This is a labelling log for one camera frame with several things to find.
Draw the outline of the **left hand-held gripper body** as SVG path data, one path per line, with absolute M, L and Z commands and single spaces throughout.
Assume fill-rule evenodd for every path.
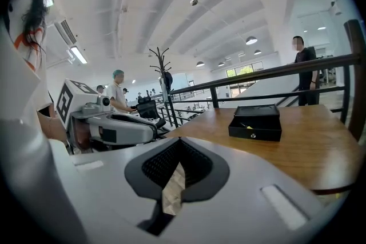
M 83 82 L 65 79 L 56 112 L 70 146 L 88 149 L 91 138 L 87 119 L 112 112 L 110 99 Z

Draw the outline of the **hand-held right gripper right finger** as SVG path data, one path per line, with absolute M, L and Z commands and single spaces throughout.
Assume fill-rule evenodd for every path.
M 317 197 L 268 161 L 189 138 L 221 156 L 230 174 L 211 199 L 185 203 L 161 233 L 169 243 L 308 243 L 326 225 Z

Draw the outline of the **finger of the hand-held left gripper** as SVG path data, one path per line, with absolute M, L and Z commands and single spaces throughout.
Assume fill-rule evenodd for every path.
M 110 146 L 135 146 L 156 139 L 155 126 L 113 120 L 110 115 L 87 118 L 91 138 Z
M 151 125 L 155 126 L 157 129 L 161 129 L 165 126 L 166 121 L 162 118 L 160 119 L 153 119 L 152 121 L 141 118 L 139 116 L 125 114 L 125 113 L 113 113 L 109 116 L 113 120 L 123 121 L 123 122 L 132 122 L 132 123 L 140 123 L 144 125 Z

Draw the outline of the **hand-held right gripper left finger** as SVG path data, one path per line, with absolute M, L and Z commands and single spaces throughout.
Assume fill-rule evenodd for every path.
M 89 243 L 180 243 L 164 236 L 162 186 L 176 169 L 177 138 L 122 150 L 72 155 L 70 197 Z

